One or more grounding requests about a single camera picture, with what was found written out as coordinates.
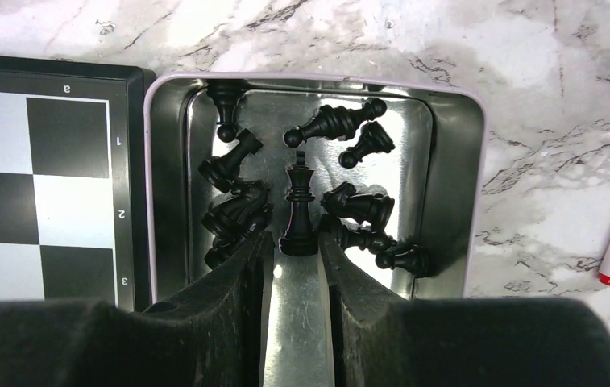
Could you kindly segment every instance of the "marble countertop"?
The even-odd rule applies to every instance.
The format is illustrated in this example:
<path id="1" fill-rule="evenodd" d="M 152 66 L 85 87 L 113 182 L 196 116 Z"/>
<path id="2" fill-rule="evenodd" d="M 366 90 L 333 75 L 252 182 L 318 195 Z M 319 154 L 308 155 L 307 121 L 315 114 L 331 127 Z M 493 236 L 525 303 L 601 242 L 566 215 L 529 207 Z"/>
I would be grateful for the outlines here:
<path id="1" fill-rule="evenodd" d="M 610 237 L 610 0 L 0 0 L 0 55 L 470 89 L 491 120 L 473 297 L 580 298 Z"/>

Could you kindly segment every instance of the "pawn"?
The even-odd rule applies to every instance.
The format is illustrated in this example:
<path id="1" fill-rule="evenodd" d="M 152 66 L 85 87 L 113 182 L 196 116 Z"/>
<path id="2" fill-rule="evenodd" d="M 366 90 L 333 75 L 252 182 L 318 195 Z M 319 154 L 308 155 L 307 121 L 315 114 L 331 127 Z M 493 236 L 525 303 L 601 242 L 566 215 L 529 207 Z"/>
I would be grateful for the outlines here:
<path id="1" fill-rule="evenodd" d="M 331 234 L 343 250 L 356 246 L 361 250 L 368 248 L 371 254 L 378 254 L 397 245 L 397 242 L 384 232 L 362 229 L 353 231 L 342 224 L 339 218 L 330 214 L 322 215 L 319 231 Z"/>
<path id="2" fill-rule="evenodd" d="M 291 148 L 297 148 L 312 137 L 354 139 L 359 125 L 364 121 L 380 117 L 387 109 L 385 102 L 377 98 L 365 102 L 358 110 L 324 105 L 319 107 L 314 118 L 303 127 L 285 132 L 284 142 Z"/>
<path id="3" fill-rule="evenodd" d="M 428 253 L 416 244 L 398 252 L 381 252 L 376 256 L 376 266 L 391 269 L 403 268 L 412 273 L 414 278 L 424 278 L 432 275 Z"/>
<path id="4" fill-rule="evenodd" d="M 221 157 L 212 156 L 203 161 L 198 172 L 210 182 L 214 188 L 223 193 L 231 190 L 240 173 L 240 165 L 248 153 L 256 154 L 262 143 L 248 129 L 239 134 L 239 144 Z"/>
<path id="5" fill-rule="evenodd" d="M 243 80 L 208 81 L 207 96 L 212 98 L 219 113 L 217 137 L 224 143 L 230 143 L 236 138 L 239 129 L 234 113 L 246 90 L 247 83 Z"/>
<path id="6" fill-rule="evenodd" d="M 250 215 L 267 203 L 269 188 L 263 181 L 246 181 L 231 194 L 234 196 L 211 208 L 201 219 L 202 225 L 224 243 L 245 232 Z"/>
<path id="7" fill-rule="evenodd" d="M 214 238 L 212 248 L 205 254 L 205 263 L 214 270 L 229 260 L 253 235 L 264 231 L 269 226 L 272 221 L 273 208 L 274 206 L 267 204 L 250 214 L 243 232 L 237 239 L 225 243 L 218 237 Z"/>
<path id="8" fill-rule="evenodd" d="M 290 192 L 285 199 L 290 202 L 290 220 L 284 236 L 279 239 L 279 249 L 287 256 L 312 256 L 319 251 L 317 234 L 309 219 L 309 202 L 314 196 L 309 192 L 309 180 L 314 171 L 305 166 L 305 153 L 295 152 L 295 165 L 286 170 L 290 178 Z"/>
<path id="9" fill-rule="evenodd" d="M 371 224 L 371 230 L 381 232 L 388 225 L 395 199 L 381 193 L 356 193 L 356 188 L 343 182 L 337 188 L 324 193 L 322 207 L 339 218 L 352 218 L 362 224 Z"/>
<path id="10" fill-rule="evenodd" d="M 366 155 L 372 153 L 390 153 L 395 149 L 395 143 L 388 133 L 376 121 L 362 127 L 362 134 L 354 147 L 348 148 L 338 157 L 343 168 L 354 168 Z"/>

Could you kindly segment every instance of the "metal tray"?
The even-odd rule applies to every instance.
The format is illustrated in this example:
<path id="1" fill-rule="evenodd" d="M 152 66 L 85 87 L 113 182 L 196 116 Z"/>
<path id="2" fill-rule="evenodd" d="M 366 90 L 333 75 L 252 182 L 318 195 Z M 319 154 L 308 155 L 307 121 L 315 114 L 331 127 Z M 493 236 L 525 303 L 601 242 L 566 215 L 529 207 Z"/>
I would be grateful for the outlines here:
<path id="1" fill-rule="evenodd" d="M 438 264 L 438 274 L 414 281 L 404 270 L 377 268 L 369 252 L 350 248 L 346 254 L 405 298 L 463 294 L 485 128 L 483 110 L 473 97 L 454 89 L 418 89 L 350 77 L 174 73 L 154 83 L 145 106 L 149 194 L 156 214 L 157 249 L 151 263 L 156 266 L 153 282 L 157 280 L 154 287 L 161 297 L 178 289 L 180 272 L 188 282 L 209 271 L 203 257 L 213 236 L 200 219 L 221 193 L 197 172 L 197 166 L 235 145 L 222 143 L 214 134 L 218 115 L 205 95 L 205 79 L 210 78 L 242 78 L 251 85 L 239 104 L 237 120 L 264 147 L 245 159 L 240 176 L 271 185 L 274 235 L 283 234 L 289 216 L 285 168 L 293 162 L 294 150 L 283 144 L 283 133 L 306 123 L 321 105 L 359 108 L 369 97 L 386 101 L 388 111 L 378 121 L 396 145 L 390 154 L 372 154 L 354 169 L 344 169 L 338 165 L 338 155 L 356 144 L 357 138 L 346 142 L 311 139 L 298 148 L 306 152 L 307 165 L 316 171 L 313 194 L 321 198 L 349 181 L 358 191 L 395 198 L 386 232 L 400 243 L 415 241 L 427 247 Z M 310 204 L 310 213 L 316 224 L 322 213 L 318 201 Z"/>

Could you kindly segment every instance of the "black pawn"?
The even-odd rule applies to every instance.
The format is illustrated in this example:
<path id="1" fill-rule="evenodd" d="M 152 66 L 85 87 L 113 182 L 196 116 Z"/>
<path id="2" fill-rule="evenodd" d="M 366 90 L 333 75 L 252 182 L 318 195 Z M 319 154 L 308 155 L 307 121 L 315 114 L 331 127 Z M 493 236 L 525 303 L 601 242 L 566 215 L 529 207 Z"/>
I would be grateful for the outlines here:
<path id="1" fill-rule="evenodd" d="M 256 154 L 262 143 L 248 129 L 239 134 L 240 143 L 221 157 L 212 156 L 198 167 L 200 174 L 223 193 L 231 190 L 240 173 L 240 165 L 248 153 Z"/>
<path id="2" fill-rule="evenodd" d="M 237 239 L 224 243 L 218 237 L 215 238 L 212 248 L 205 254 L 205 263 L 214 270 L 220 264 L 229 260 L 253 235 L 264 231 L 269 226 L 269 223 L 272 221 L 273 208 L 271 204 L 267 204 L 250 214 L 243 232 Z"/>
<path id="3" fill-rule="evenodd" d="M 245 231 L 250 215 L 267 203 L 269 188 L 262 181 L 246 181 L 231 193 L 234 196 L 211 208 L 201 219 L 202 225 L 224 243 Z"/>
<path id="4" fill-rule="evenodd" d="M 362 224 L 371 224 L 371 230 L 381 232 L 388 225 L 395 199 L 381 193 L 356 193 L 355 187 L 343 182 L 332 191 L 324 193 L 322 207 L 339 218 L 352 218 Z"/>
<path id="5" fill-rule="evenodd" d="M 358 110 L 324 105 L 319 107 L 314 118 L 303 127 L 296 127 L 285 132 L 284 142 L 291 148 L 297 148 L 313 137 L 354 139 L 359 125 L 364 121 L 380 117 L 385 114 L 387 109 L 385 102 L 377 98 L 365 102 Z"/>
<path id="6" fill-rule="evenodd" d="M 354 168 L 366 155 L 372 153 L 390 153 L 395 149 L 395 143 L 388 133 L 376 121 L 367 123 L 362 127 L 362 134 L 357 144 L 348 148 L 338 157 L 338 162 L 343 168 Z"/>
<path id="7" fill-rule="evenodd" d="M 319 251 L 317 234 L 309 219 L 309 202 L 314 200 L 309 181 L 314 171 L 305 166 L 305 153 L 298 151 L 295 165 L 286 172 L 291 185 L 285 197 L 290 202 L 290 220 L 285 235 L 279 239 L 279 249 L 287 256 L 312 256 Z"/>
<path id="8" fill-rule="evenodd" d="M 403 268 L 412 273 L 414 278 L 432 275 L 428 253 L 416 244 L 399 252 L 381 252 L 376 256 L 376 266 L 392 269 Z"/>
<path id="9" fill-rule="evenodd" d="M 234 113 L 246 90 L 247 83 L 243 80 L 208 81 L 207 96 L 212 98 L 219 113 L 217 137 L 225 143 L 233 141 L 239 131 Z"/>
<path id="10" fill-rule="evenodd" d="M 343 250 L 356 246 L 362 250 L 368 249 L 371 254 L 378 254 L 397 245 L 397 242 L 384 232 L 361 229 L 353 231 L 342 224 L 339 218 L 329 214 L 322 216 L 319 231 L 331 234 Z"/>

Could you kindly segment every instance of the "chess piece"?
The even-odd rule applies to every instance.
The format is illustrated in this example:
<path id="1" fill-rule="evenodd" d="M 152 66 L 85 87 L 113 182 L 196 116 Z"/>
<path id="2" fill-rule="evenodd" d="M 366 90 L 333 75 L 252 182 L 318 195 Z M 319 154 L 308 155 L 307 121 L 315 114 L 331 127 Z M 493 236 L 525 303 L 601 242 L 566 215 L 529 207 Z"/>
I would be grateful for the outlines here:
<path id="1" fill-rule="evenodd" d="M 214 238 L 212 248 L 205 254 L 205 263 L 214 270 L 220 264 L 229 260 L 253 235 L 264 231 L 269 226 L 272 221 L 273 208 L 274 206 L 267 204 L 251 213 L 247 218 L 243 232 L 233 241 L 225 243 L 218 237 Z"/>
<path id="2" fill-rule="evenodd" d="M 201 223 L 222 242 L 237 239 L 250 215 L 267 203 L 269 188 L 263 181 L 245 181 L 231 190 L 230 198 L 211 208 Z"/>
<path id="3" fill-rule="evenodd" d="M 209 80 L 207 83 L 207 96 L 212 98 L 219 113 L 217 137 L 222 142 L 230 143 L 239 131 L 234 113 L 239 100 L 247 90 L 247 83 L 239 79 L 217 79 Z"/>
<path id="4" fill-rule="evenodd" d="M 240 165 L 248 153 L 256 154 L 262 143 L 248 129 L 239 133 L 239 144 L 221 157 L 212 156 L 198 167 L 200 174 L 216 189 L 227 193 L 236 183 Z"/>
<path id="5" fill-rule="evenodd" d="M 314 196 L 309 192 L 309 180 L 314 171 L 305 166 L 305 153 L 295 152 L 295 165 L 287 171 L 290 192 L 285 199 L 290 202 L 290 221 L 284 236 L 279 239 L 279 249 L 288 256 L 312 256 L 319 251 L 317 234 L 309 219 L 309 202 Z"/>
<path id="6" fill-rule="evenodd" d="M 338 162 L 343 168 L 354 168 L 366 155 L 372 153 L 390 153 L 395 149 L 395 144 L 388 133 L 376 121 L 365 124 L 362 134 L 354 147 L 348 148 L 338 157 Z"/>
<path id="7" fill-rule="evenodd" d="M 397 245 L 397 242 L 384 232 L 350 230 L 339 218 L 330 214 L 322 215 L 319 231 L 331 234 L 343 250 L 356 246 L 362 250 L 368 249 L 371 254 L 378 254 Z"/>
<path id="8" fill-rule="evenodd" d="M 372 231 L 381 232 L 388 225 L 395 199 L 381 193 L 356 193 L 356 188 L 345 181 L 324 193 L 321 204 L 329 214 L 352 218 L 359 224 L 367 221 Z"/>
<path id="9" fill-rule="evenodd" d="M 354 139 L 359 125 L 364 121 L 380 117 L 387 109 L 385 102 L 377 98 L 368 100 L 358 110 L 324 105 L 319 107 L 314 118 L 303 127 L 285 132 L 284 142 L 291 148 L 297 148 L 312 137 Z"/>
<path id="10" fill-rule="evenodd" d="M 381 252 L 376 256 L 376 266 L 379 268 L 403 268 L 413 274 L 414 278 L 424 278 L 432 275 L 430 257 L 427 251 L 416 244 L 400 251 Z"/>

